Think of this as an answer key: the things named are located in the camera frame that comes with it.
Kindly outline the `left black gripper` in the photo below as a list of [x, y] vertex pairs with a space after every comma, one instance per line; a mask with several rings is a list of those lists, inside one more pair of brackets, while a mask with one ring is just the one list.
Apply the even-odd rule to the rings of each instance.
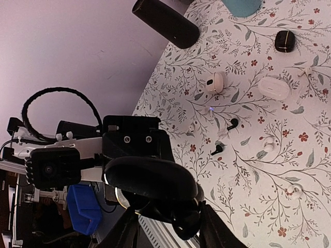
[[102, 167], [120, 157], [148, 157], [173, 162], [170, 137], [158, 117], [108, 115], [103, 119]]

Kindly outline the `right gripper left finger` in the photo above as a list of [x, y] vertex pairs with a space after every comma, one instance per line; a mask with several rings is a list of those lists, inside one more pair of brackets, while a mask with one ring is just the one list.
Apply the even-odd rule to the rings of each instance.
[[132, 207], [126, 209], [106, 237], [97, 245], [99, 248], [137, 247], [139, 235], [138, 215]]

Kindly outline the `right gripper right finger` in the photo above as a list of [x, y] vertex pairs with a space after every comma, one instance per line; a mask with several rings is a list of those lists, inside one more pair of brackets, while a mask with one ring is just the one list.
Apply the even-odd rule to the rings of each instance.
[[206, 201], [201, 204], [199, 244], [206, 248], [246, 248]]

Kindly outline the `black gold-trim charging case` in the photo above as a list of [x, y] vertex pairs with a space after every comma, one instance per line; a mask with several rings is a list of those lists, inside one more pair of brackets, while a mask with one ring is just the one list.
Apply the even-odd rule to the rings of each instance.
[[105, 166], [104, 180], [114, 188], [122, 207], [171, 224], [182, 240], [199, 232], [203, 190], [181, 165], [156, 158], [121, 157]]

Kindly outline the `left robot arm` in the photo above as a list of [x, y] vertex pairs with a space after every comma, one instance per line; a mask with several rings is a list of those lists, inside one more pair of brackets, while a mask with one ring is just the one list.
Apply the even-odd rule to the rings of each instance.
[[18, 118], [11, 117], [11, 139], [1, 146], [1, 162], [21, 167], [38, 148], [75, 148], [81, 159], [104, 157], [153, 157], [174, 161], [170, 138], [158, 117], [108, 115], [102, 127], [60, 121], [55, 135], [35, 137]]

